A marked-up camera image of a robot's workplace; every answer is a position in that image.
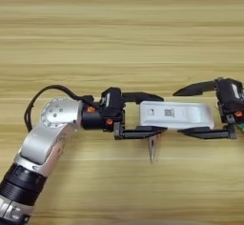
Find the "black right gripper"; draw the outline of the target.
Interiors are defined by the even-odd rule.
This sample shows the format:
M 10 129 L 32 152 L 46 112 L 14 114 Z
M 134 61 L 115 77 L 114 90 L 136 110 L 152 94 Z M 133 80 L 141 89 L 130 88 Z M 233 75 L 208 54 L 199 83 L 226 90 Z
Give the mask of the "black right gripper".
M 204 92 L 213 91 L 215 88 L 214 81 L 204 81 L 194 83 L 176 91 L 173 96 L 194 96 L 201 95 Z M 179 130 L 187 136 L 200 139 L 236 139 L 233 124 L 244 124 L 244 104 L 225 105 L 218 103 L 220 118 L 225 125 L 222 129 L 211 129 L 210 127 L 197 127 Z

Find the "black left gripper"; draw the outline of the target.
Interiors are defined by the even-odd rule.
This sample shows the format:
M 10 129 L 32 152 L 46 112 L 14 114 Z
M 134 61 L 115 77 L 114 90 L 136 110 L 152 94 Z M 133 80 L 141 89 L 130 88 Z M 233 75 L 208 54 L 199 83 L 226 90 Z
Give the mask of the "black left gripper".
M 163 101 L 161 96 L 147 92 L 123 92 L 126 102 L 140 104 L 143 101 Z M 94 105 L 83 103 L 81 112 L 81 126 L 85 130 L 102 130 L 114 133 L 115 140 L 145 139 L 166 131 L 164 127 L 137 126 L 133 130 L 126 130 L 120 123 L 123 118 L 125 103 L 112 102 L 109 104 L 95 102 Z

